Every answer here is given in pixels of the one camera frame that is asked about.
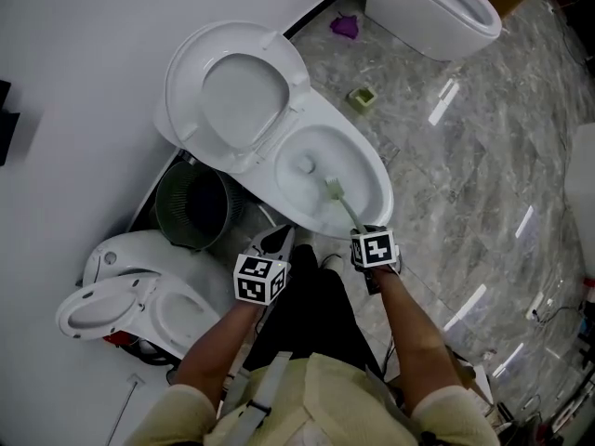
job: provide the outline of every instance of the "beige shirt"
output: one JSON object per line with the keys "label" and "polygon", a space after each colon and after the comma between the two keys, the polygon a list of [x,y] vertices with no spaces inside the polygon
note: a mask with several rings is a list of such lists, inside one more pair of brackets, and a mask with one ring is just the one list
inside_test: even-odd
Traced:
{"label": "beige shirt", "polygon": [[[252,373],[242,406],[219,421],[202,392],[182,385],[169,388],[126,444],[166,446],[194,441],[219,445],[253,398],[265,371]],[[422,430],[453,445],[499,444],[463,387],[431,393],[417,405],[412,418]],[[271,415],[248,444],[417,446],[411,433],[386,411],[364,372],[319,354],[289,362]]]}

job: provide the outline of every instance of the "toilet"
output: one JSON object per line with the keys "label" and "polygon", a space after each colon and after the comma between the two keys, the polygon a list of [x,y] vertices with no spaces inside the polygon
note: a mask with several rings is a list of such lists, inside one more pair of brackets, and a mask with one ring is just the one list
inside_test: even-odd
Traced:
{"label": "toilet", "polygon": [[365,14],[438,61],[465,58],[496,40],[502,30],[487,0],[366,0]]}
{"label": "toilet", "polygon": [[231,274],[209,253],[173,246],[158,230],[135,231],[93,251],[56,324],[81,340],[129,332],[182,359],[234,298]]}
{"label": "toilet", "polygon": [[169,64],[153,119],[171,143],[308,230],[350,237],[353,223],[329,199],[328,177],[339,179],[363,223],[390,219],[384,164],[311,87],[298,51],[275,30],[221,21],[190,36]]}

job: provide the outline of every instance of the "toilet brush handle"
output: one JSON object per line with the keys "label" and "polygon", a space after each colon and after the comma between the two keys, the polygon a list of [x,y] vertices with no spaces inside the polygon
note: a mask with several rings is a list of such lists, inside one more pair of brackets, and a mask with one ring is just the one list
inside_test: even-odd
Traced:
{"label": "toilet brush handle", "polygon": [[353,220],[353,223],[355,225],[355,228],[357,228],[357,230],[361,234],[366,234],[368,232],[368,230],[365,228],[365,226],[359,220],[359,218],[357,217],[357,215],[355,215],[355,212],[353,210],[351,210],[350,205],[345,201],[345,199],[343,197],[339,197],[339,200],[341,201],[341,203],[343,203],[343,206],[347,210],[347,213],[350,214],[351,219]]}

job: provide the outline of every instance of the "toilet seat cover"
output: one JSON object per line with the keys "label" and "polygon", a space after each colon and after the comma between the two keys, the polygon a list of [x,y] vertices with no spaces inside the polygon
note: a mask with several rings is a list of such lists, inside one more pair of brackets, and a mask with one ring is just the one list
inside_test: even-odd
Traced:
{"label": "toilet seat cover", "polygon": [[63,334],[84,340],[125,330],[144,310],[159,278],[152,272],[126,274],[90,284],[62,302],[56,324]]}
{"label": "toilet seat cover", "polygon": [[180,46],[167,70],[165,107],[194,157],[242,173],[267,141],[293,123],[309,91],[306,66],[282,34],[223,21]]}

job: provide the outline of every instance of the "black pants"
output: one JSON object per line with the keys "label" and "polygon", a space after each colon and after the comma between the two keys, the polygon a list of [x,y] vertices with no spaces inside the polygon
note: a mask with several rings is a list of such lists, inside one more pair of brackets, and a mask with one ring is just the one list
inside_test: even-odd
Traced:
{"label": "black pants", "polygon": [[252,372],[271,364],[280,351],[292,359],[313,352],[365,370],[367,365],[382,377],[377,361],[355,322],[341,278],[333,270],[319,269],[311,246],[298,246],[291,257],[291,281],[279,294],[277,305],[265,322],[245,360]]}

